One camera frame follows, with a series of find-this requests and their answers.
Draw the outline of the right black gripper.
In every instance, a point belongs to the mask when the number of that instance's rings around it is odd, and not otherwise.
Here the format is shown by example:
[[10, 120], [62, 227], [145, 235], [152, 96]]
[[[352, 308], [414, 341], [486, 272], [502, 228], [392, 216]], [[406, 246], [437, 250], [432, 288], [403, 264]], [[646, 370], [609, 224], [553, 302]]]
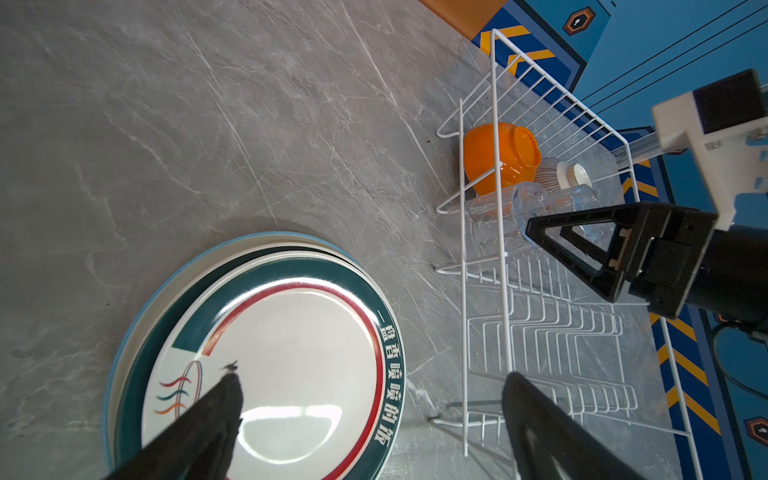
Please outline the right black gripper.
[[[718, 216], [671, 204], [641, 202], [534, 217], [525, 235], [608, 302], [629, 293], [662, 317], [676, 317], [711, 241]], [[603, 248], [578, 227], [611, 224]]]

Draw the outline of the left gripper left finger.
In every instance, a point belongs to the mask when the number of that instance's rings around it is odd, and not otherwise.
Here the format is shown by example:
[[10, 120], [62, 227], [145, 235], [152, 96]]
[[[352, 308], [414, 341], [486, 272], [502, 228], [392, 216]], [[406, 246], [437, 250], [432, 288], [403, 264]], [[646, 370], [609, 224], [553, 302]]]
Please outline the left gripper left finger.
[[225, 479], [241, 424], [243, 393], [230, 372], [111, 479]]

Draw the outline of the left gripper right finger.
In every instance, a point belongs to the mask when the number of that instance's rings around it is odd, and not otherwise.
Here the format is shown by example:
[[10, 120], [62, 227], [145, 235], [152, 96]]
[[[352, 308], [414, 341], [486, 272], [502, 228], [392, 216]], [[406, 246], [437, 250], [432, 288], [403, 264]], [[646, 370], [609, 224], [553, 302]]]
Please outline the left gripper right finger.
[[502, 411], [523, 479], [641, 477], [518, 372], [506, 378]]

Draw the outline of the blue rimmed white plate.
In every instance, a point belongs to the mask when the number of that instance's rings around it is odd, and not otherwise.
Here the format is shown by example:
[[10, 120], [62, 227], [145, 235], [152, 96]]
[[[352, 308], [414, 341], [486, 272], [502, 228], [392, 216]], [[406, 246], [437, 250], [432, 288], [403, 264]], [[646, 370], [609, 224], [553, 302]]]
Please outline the blue rimmed white plate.
[[103, 402], [103, 446], [110, 471], [117, 466], [115, 433], [119, 400], [129, 377], [134, 358], [150, 337], [159, 317], [180, 298], [187, 287], [201, 280], [217, 267], [235, 259], [244, 252], [256, 251], [272, 243], [300, 243], [332, 252], [357, 266], [359, 262], [341, 248], [318, 237], [298, 232], [267, 231], [245, 235], [221, 243], [193, 258], [171, 275], [134, 318], [113, 361]]

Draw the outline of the clear plastic cup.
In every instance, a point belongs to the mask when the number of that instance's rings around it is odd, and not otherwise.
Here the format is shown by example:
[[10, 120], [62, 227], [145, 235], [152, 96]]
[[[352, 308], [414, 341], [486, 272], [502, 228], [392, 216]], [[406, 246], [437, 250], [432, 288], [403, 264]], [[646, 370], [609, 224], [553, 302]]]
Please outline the clear plastic cup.
[[523, 182], [504, 188], [500, 198], [498, 203], [491, 193], [467, 202], [467, 239], [482, 248], [497, 247], [502, 241], [509, 253], [536, 248], [526, 235], [527, 223], [552, 212], [549, 194], [537, 183]]

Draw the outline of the orange bowl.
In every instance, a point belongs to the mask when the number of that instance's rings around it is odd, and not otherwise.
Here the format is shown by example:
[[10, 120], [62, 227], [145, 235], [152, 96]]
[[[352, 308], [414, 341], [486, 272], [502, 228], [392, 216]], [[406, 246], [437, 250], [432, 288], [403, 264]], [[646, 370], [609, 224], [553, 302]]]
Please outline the orange bowl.
[[[525, 127], [507, 122], [498, 124], [501, 185], [532, 182], [541, 164], [538, 143]], [[469, 182], [495, 166], [495, 137], [492, 124], [471, 129], [464, 137], [464, 169]]]

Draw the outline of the green red rimmed plate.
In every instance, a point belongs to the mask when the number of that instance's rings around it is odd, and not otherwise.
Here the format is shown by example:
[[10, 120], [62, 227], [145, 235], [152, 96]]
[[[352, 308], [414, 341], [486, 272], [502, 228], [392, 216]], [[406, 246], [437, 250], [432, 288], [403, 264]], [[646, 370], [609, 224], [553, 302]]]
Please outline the green red rimmed plate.
[[240, 379], [232, 479], [374, 479], [404, 409], [397, 321], [354, 265], [269, 251], [203, 290], [166, 336], [141, 400], [141, 447], [227, 371]]

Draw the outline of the clear faceted glass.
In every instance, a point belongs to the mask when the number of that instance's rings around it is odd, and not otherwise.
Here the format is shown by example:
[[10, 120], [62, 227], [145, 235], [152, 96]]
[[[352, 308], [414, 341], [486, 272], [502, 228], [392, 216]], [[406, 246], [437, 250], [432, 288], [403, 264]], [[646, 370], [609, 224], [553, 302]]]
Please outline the clear faceted glass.
[[518, 228], [524, 236], [526, 236], [525, 229], [528, 220], [531, 218], [600, 207], [597, 194], [587, 185], [555, 191], [548, 191], [541, 184], [534, 182], [531, 182], [529, 186], [532, 197], [524, 201], [528, 209], [518, 221]]

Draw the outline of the dark green rimmed plate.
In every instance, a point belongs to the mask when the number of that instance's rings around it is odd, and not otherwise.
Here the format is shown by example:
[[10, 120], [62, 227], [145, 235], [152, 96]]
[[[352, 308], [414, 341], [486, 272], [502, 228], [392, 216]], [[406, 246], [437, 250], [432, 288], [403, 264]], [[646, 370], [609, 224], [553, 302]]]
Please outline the dark green rimmed plate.
[[115, 469], [129, 460], [141, 449], [141, 400], [143, 399], [143, 394], [147, 388], [150, 372], [155, 359], [162, 348], [166, 336], [173, 329], [180, 314], [183, 313], [183, 311], [191, 305], [192, 301], [205, 290], [207, 286], [211, 285], [214, 280], [220, 278], [235, 266], [258, 257], [262, 250], [277, 247], [288, 249], [312, 248], [335, 255], [332, 252], [323, 251], [308, 244], [290, 242], [272, 243], [265, 248], [242, 253], [242, 255], [215, 268], [213, 272], [206, 274], [201, 280], [187, 287], [180, 298], [175, 300], [159, 317], [159, 322], [155, 325], [150, 337], [141, 348], [139, 354], [134, 358], [129, 377], [123, 389], [121, 399], [119, 400], [115, 433], [115, 447], [117, 454], [117, 466]]

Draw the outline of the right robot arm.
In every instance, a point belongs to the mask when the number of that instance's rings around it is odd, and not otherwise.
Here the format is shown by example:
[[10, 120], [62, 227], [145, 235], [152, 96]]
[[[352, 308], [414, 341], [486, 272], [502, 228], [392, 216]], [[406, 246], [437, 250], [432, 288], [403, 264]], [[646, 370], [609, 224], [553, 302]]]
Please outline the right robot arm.
[[606, 301], [627, 290], [665, 318], [691, 304], [764, 333], [767, 232], [717, 220], [640, 202], [531, 218], [525, 234]]

